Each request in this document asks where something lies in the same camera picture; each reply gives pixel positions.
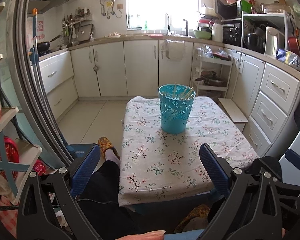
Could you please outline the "person left hand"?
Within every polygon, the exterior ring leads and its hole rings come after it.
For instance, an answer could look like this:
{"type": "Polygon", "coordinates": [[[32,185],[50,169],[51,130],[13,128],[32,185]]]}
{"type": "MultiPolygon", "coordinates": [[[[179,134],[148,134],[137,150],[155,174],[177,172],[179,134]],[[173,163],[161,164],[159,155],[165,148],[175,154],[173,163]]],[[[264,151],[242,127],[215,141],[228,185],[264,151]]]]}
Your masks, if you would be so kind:
{"type": "Polygon", "coordinates": [[[116,240],[164,240],[165,232],[165,230],[157,230],[139,235],[128,235],[116,240]]]}

